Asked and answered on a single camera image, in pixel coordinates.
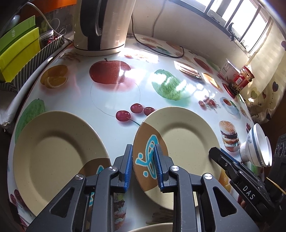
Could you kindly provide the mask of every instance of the printed hamburger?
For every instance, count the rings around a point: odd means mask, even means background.
[[[225,148],[230,152],[236,152],[240,145],[234,125],[228,121],[220,121],[219,128]]]
[[[113,210],[114,210],[114,230],[118,230],[124,220],[125,220],[125,215],[126,215],[126,205],[125,201],[123,199],[123,194],[122,193],[114,193],[114,205],[113,205]]]

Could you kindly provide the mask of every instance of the blue gripper pad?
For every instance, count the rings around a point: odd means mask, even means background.
[[[160,190],[163,191],[164,189],[163,171],[162,171],[162,166],[161,166],[161,162],[160,162],[160,158],[159,158],[158,150],[156,146],[154,147],[154,150],[153,150],[153,159],[154,159],[154,164],[155,164],[155,169],[156,169],[158,186]]]
[[[126,171],[124,175],[124,191],[127,192],[129,185],[130,185],[130,179],[131,179],[131,171],[132,171],[132,150],[133,146],[130,146],[127,164],[126,164]]]

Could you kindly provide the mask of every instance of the beige plate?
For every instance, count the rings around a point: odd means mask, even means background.
[[[172,232],[173,223],[160,223],[155,225],[149,225],[129,232]]]
[[[161,193],[152,160],[154,145],[189,173],[211,173],[219,179],[221,168],[208,158],[212,147],[219,147],[211,127],[194,112],[181,107],[166,107],[151,113],[139,127],[133,144],[133,168],[136,178],[157,204],[173,209],[173,193]]]
[[[78,173],[94,175],[110,165],[93,128],[64,111],[49,111],[30,121],[14,150],[17,187],[36,216]]]

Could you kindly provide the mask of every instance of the cardboard box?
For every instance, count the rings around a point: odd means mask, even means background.
[[[240,73],[228,59],[226,59],[224,66],[218,72],[217,76],[227,83],[233,82],[234,78]]]
[[[0,38],[0,55],[23,35],[35,28],[35,16],[19,23]]]

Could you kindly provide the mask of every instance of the window frame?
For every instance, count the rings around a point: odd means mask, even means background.
[[[211,22],[212,24],[214,24],[217,28],[219,28],[222,32],[224,32],[228,37],[231,37],[231,33],[227,30],[229,24],[231,23],[231,20],[233,19],[233,17],[235,16],[235,14],[237,13],[239,7],[241,6],[243,0],[240,0],[237,7],[235,8],[234,12],[232,13],[232,15],[230,16],[229,20],[225,23],[224,26],[222,26],[219,22],[217,22],[214,18],[210,17],[207,13],[209,12],[212,4],[214,3],[215,0],[210,0],[209,4],[207,6],[205,6],[204,11],[201,11],[193,6],[191,6],[190,4],[182,1],[182,0],[166,0],[166,1],[170,1],[173,3],[176,3],[184,8],[187,8],[191,11],[193,11],[194,13],[202,16],[203,18],[205,18],[206,20],[208,20],[209,22]],[[220,17],[222,17],[222,15],[225,13],[227,7],[229,6],[231,0],[222,0],[219,8],[216,11],[216,14],[218,14]],[[245,32],[243,33],[242,36],[239,37],[239,39],[235,39],[235,43],[237,45],[241,45],[239,46],[246,54],[250,54],[252,52],[252,50],[254,49],[254,47],[256,46],[256,44],[259,42],[259,40],[261,39],[261,37],[263,36],[263,34],[267,31],[270,21],[271,21],[271,17],[269,16],[268,21],[266,21],[266,26],[262,32],[262,34],[260,35],[260,37],[258,38],[257,42],[255,43],[255,45],[249,50],[247,51],[243,46],[242,46],[242,40],[244,38],[244,36],[246,35],[246,33],[248,32],[248,30],[250,29],[250,27],[252,26],[254,20],[256,19],[256,17],[258,16],[259,13],[262,13],[261,10],[263,10],[263,8],[261,7],[261,5],[256,2],[255,0],[250,0],[250,2],[257,7],[257,10],[251,20],[251,22],[249,23],[248,27],[246,28]]]

